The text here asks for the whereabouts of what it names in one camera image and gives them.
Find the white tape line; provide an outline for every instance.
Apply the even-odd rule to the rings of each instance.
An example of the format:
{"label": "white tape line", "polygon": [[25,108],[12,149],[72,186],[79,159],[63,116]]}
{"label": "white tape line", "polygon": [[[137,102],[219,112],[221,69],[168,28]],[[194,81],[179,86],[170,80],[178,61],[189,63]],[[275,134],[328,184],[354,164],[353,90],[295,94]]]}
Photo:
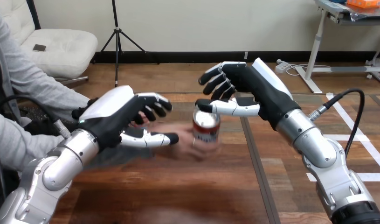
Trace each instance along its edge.
{"label": "white tape line", "polygon": [[[306,173],[311,182],[316,182],[316,178],[311,173]],[[380,173],[358,173],[364,182],[380,182]]]}
{"label": "white tape line", "polygon": [[[332,93],[327,93],[326,97],[330,100],[334,97]],[[349,128],[352,130],[354,121],[351,119],[348,113],[344,110],[344,108],[339,104],[339,102],[336,102],[332,105],[335,110],[337,110],[338,114],[342,117],[344,122],[349,126]],[[357,129],[356,135],[364,135],[363,132],[360,130],[360,128]],[[360,142],[364,145],[364,148],[369,152],[369,154],[374,158],[376,163],[380,166],[380,153],[376,150],[374,145],[370,141],[364,141],[360,140]]]}
{"label": "white tape line", "polygon": [[[350,137],[349,134],[324,134],[323,136],[331,140],[336,140],[336,141],[348,141]],[[370,141],[370,140],[365,135],[357,134],[354,136],[353,141]]]}
{"label": "white tape line", "polygon": [[[332,99],[334,97],[334,95],[329,92],[329,93],[326,94],[326,97],[327,97],[327,99],[330,100],[330,99]],[[332,106],[335,108],[335,110],[337,110],[338,114],[342,117],[342,119],[344,120],[344,122],[352,130],[353,129],[353,125],[354,125],[354,121],[351,119],[351,117],[349,116],[349,114],[344,110],[344,108],[341,106],[341,104],[339,104],[339,102],[336,102]],[[356,135],[357,134],[364,135],[359,128],[357,128]]]}

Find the orange box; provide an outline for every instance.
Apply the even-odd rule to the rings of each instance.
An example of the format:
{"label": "orange box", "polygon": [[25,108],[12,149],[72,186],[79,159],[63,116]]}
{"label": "orange box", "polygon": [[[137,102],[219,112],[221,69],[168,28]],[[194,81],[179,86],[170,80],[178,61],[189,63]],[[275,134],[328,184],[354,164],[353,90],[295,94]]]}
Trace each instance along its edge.
{"label": "orange box", "polygon": [[379,8],[380,0],[347,0],[347,4],[361,8]]}

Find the baseboard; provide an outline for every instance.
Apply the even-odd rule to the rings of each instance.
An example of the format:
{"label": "baseboard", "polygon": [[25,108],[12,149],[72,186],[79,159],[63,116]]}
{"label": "baseboard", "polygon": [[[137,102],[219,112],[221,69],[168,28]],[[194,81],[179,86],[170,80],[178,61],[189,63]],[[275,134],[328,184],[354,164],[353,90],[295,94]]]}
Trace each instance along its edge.
{"label": "baseboard", "polygon": [[[320,51],[317,62],[365,62],[371,60],[373,51]],[[245,52],[147,52],[126,51],[118,57],[119,63],[218,63],[223,61],[252,62],[258,57],[264,62],[307,62],[310,51],[250,51],[247,59]],[[96,52],[91,62],[115,63],[116,52]]]}

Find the can lid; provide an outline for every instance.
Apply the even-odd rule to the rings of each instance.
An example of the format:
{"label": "can lid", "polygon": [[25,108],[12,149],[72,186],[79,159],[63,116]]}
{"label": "can lid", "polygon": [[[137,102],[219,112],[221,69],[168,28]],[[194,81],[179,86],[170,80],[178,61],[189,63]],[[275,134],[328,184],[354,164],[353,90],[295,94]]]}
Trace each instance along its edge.
{"label": "can lid", "polygon": [[203,111],[196,111],[194,114],[194,121],[200,127],[215,127],[218,122],[217,114],[215,113],[206,113]]}

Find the power strip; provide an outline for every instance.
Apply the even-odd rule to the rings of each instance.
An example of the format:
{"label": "power strip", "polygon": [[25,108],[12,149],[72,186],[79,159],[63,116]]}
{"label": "power strip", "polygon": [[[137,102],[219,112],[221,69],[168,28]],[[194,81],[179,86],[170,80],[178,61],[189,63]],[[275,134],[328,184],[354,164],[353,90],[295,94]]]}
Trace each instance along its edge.
{"label": "power strip", "polygon": [[284,73],[290,68],[290,64],[285,61],[278,60],[277,63],[279,64],[275,67],[275,71],[278,73]]}

